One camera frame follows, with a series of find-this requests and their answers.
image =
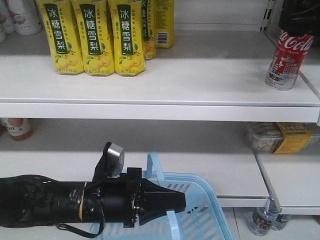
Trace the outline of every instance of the water bottle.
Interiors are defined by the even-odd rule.
[[[282,230],[287,225],[290,218],[291,215],[279,214],[272,224],[271,229],[275,231]]]
[[[273,198],[269,199],[269,206],[257,207],[249,219],[249,229],[256,236],[264,236],[271,229],[279,215],[279,209]]]

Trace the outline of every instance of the basket handle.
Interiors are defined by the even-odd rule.
[[[159,156],[155,151],[150,152],[148,154],[148,160],[146,164],[146,173],[145,173],[145,177],[147,179],[151,178],[153,167],[154,167],[155,175],[159,185],[161,187],[165,187],[166,180],[165,180],[164,171],[162,170]],[[180,240],[180,230],[179,230],[178,220],[177,220],[175,211],[174,210],[166,211],[166,215],[168,217],[170,228],[171,228],[172,240]]]
[[[158,179],[158,184],[161,187],[164,187],[165,184],[165,175],[164,171],[162,170],[162,166],[158,157],[158,154],[153,151],[148,154],[148,161],[146,164],[146,173],[145,177],[147,179],[151,178],[152,174],[152,167],[154,167],[156,178]]]

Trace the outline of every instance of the green label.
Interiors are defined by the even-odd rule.
[[[148,29],[148,4],[149,0],[142,0],[142,32],[143,32],[143,41],[149,41],[149,29]]]
[[[48,3],[44,4],[44,8],[50,21],[56,52],[58,54],[67,54],[68,49],[63,33],[63,27],[59,18],[57,5]]]
[[[268,221],[263,219],[259,213],[257,212],[257,210],[255,210],[252,214],[252,220],[253,222],[261,229],[267,230],[271,228],[271,225],[273,223],[273,221]]]
[[[80,8],[85,25],[88,52],[90,55],[101,55],[96,20],[96,6],[93,4],[81,4]]]
[[[289,221],[290,215],[282,215],[279,214],[279,216],[276,218],[276,221],[279,223],[286,223]]]
[[[131,26],[131,6],[126,4],[117,5],[120,29],[121,29],[121,49],[123,55],[133,55],[132,26]]]

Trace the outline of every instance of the metal bracket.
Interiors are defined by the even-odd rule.
[[[276,0],[268,0],[263,16],[263,21],[260,27],[260,32],[266,31],[268,29],[271,23],[271,16],[273,13],[273,9],[275,8],[276,2]]]

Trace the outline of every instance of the coca-cola can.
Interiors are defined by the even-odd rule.
[[[313,39],[308,34],[290,36],[282,30],[265,83],[276,90],[292,89]]]

